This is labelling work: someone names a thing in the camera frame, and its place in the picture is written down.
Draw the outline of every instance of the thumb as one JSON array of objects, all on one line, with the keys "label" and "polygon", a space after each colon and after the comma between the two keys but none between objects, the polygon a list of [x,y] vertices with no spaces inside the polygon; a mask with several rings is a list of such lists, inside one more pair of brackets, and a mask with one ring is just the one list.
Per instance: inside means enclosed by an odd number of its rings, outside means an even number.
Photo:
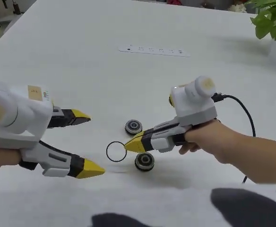
[{"label": "thumb", "polygon": [[188,130],[185,135],[184,138],[187,142],[189,143],[195,143],[198,139],[198,129],[190,129]]},{"label": "thumb", "polygon": [[19,150],[0,149],[0,164],[2,166],[15,166],[21,161]]},{"label": "thumb", "polygon": [[215,121],[219,121],[219,120],[211,120],[208,121],[206,123],[202,123],[199,125],[194,126],[192,129],[188,130],[185,135],[184,138],[187,142],[191,142],[191,143],[198,143],[198,140],[201,139],[201,136],[204,134],[204,127],[210,125],[211,123],[215,122]]}]

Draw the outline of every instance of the yellow fingertip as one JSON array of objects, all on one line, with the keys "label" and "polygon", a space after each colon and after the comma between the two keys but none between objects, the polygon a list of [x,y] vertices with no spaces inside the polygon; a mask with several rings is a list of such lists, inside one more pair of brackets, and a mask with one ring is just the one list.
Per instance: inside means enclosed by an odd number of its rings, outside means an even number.
[{"label": "yellow fingertip", "polygon": [[130,140],[128,143],[124,145],[124,148],[128,151],[133,151],[136,153],[144,153],[145,149],[142,145],[141,138],[142,136],[139,136]]},{"label": "yellow fingertip", "polygon": [[85,159],[83,170],[77,175],[76,178],[83,179],[93,176],[99,176],[105,173],[105,169],[101,168],[96,163]]},{"label": "yellow fingertip", "polygon": [[91,120],[91,117],[89,115],[87,115],[79,110],[72,109],[72,112],[73,112],[74,116],[77,118],[83,117],[83,118],[87,118],[87,119]]}]

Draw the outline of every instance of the power strip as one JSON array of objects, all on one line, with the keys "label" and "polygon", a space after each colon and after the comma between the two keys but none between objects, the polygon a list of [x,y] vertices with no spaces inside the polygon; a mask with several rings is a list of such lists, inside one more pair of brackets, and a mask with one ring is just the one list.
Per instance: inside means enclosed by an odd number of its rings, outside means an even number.
[{"label": "power strip", "polygon": [[122,52],[132,52],[132,53],[148,53],[148,54],[159,54],[159,55],[169,55],[169,56],[179,56],[179,57],[190,57],[190,54],[184,50],[178,49],[158,49],[154,47],[143,47],[127,45],[119,47],[119,51]]}]

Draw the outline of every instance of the forearm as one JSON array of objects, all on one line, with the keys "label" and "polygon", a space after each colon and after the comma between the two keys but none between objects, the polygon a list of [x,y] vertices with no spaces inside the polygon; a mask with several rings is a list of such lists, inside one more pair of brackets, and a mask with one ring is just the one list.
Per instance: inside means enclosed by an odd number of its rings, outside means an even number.
[{"label": "forearm", "polygon": [[240,136],[230,164],[256,183],[276,183],[276,141]]}]

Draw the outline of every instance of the potted plant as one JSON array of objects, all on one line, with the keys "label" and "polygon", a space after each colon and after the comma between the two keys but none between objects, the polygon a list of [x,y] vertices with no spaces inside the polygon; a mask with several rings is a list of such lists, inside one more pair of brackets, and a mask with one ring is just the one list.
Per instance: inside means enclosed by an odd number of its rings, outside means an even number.
[{"label": "potted plant", "polygon": [[269,58],[276,61],[276,0],[250,0],[260,12],[255,18],[250,18],[256,26],[256,37],[264,38],[270,34],[273,39]]}]

